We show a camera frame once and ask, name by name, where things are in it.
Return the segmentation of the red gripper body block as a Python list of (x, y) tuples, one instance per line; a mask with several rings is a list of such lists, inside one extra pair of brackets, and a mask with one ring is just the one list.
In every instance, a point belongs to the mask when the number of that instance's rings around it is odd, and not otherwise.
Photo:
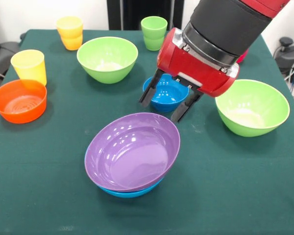
[(188, 47), (182, 37), (182, 30), (173, 28), (166, 35), (157, 56), (157, 67), (173, 77), (185, 79), (186, 85), (211, 97), (226, 92), (238, 77), (237, 63), (225, 68), (212, 64)]

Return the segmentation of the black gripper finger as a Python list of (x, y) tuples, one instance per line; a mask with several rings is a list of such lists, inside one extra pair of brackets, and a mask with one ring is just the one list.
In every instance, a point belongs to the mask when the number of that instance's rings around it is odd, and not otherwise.
[(143, 107), (147, 107), (153, 96), (156, 93), (156, 86), (160, 81), (161, 76), (164, 74), (164, 71), (161, 69), (157, 69), (155, 71), (154, 76), (152, 77), (148, 87), (145, 89), (144, 93), (142, 94), (139, 103), (143, 106)]
[(180, 122), (183, 117), (187, 114), (187, 112), (193, 107), (193, 105), (201, 99), (204, 93), (195, 90), (192, 91), (187, 98), (182, 101), (178, 107), (174, 110), (173, 114), (171, 115), (171, 121), (176, 123)]

